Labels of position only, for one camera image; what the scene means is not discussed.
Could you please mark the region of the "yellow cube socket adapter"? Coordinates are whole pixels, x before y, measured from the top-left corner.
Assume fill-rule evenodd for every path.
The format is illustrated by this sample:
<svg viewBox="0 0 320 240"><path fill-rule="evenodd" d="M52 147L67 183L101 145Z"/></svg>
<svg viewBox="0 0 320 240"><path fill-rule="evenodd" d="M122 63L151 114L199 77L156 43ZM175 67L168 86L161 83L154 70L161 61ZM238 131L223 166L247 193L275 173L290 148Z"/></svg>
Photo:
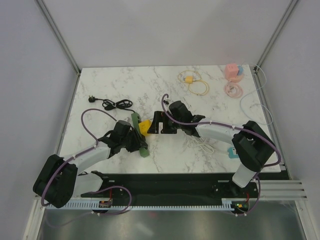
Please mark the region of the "yellow cube socket adapter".
<svg viewBox="0 0 320 240"><path fill-rule="evenodd" d="M138 124L140 133L145 137L148 136L149 135L148 130L151 127L151 125L152 125L152 122L149 119L141 121Z"/></svg>

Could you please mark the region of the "green power strip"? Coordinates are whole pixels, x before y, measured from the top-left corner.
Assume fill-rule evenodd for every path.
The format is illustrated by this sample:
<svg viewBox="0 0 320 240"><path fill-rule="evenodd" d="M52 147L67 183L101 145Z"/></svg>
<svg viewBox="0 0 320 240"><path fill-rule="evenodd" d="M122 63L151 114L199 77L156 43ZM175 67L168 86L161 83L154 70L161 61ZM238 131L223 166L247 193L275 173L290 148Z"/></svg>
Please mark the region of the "green power strip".
<svg viewBox="0 0 320 240"><path fill-rule="evenodd" d="M134 129L137 131L140 142L141 142L141 147L139 148L139 154L142 158L146 158L150 155L150 152L148 150L148 144L146 142L146 138L144 135L141 134L140 128L139 128L139 123L141 122L141 117L137 112L133 112L131 114L131 120L133 123Z"/></svg>

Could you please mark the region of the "small orange charger plug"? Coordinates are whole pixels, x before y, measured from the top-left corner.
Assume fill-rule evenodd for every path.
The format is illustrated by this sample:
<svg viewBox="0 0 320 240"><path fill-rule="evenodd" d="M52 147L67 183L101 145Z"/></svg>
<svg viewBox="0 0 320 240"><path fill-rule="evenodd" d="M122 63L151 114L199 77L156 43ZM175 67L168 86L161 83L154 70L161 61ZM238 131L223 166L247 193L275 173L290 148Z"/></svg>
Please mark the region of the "small orange charger plug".
<svg viewBox="0 0 320 240"><path fill-rule="evenodd" d="M192 84L193 81L194 81L194 77L191 76L191 75L186 76L186 77L184 78L184 82L185 82L186 84Z"/></svg>

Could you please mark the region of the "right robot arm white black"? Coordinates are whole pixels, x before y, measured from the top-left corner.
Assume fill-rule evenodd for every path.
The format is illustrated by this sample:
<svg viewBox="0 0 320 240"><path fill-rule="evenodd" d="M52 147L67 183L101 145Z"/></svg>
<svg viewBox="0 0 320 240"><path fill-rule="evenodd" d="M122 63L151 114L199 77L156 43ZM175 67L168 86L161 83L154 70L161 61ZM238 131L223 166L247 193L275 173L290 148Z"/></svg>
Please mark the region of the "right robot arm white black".
<svg viewBox="0 0 320 240"><path fill-rule="evenodd" d="M247 191L249 182L261 172L276 151L276 147L262 128L254 121L242 126L210 121L204 115L193 115L181 101L168 106L168 111L155 111L148 134L176 134L182 130L186 135L214 139L233 146L240 159L240 165L229 184L229 191L235 197Z"/></svg>

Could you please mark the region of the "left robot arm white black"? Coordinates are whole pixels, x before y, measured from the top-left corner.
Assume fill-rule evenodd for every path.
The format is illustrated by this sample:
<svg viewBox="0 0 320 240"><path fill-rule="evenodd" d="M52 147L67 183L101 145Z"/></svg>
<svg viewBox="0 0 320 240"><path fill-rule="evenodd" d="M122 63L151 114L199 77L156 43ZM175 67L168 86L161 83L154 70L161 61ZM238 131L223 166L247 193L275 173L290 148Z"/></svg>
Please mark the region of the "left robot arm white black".
<svg viewBox="0 0 320 240"><path fill-rule="evenodd" d="M138 131L129 122L119 120L113 130L97 138L88 149L67 158L57 154L49 156L33 185L33 192L41 197L42 206L61 208L72 198L78 174L113 157L121 149L133 153L147 148Z"/></svg>

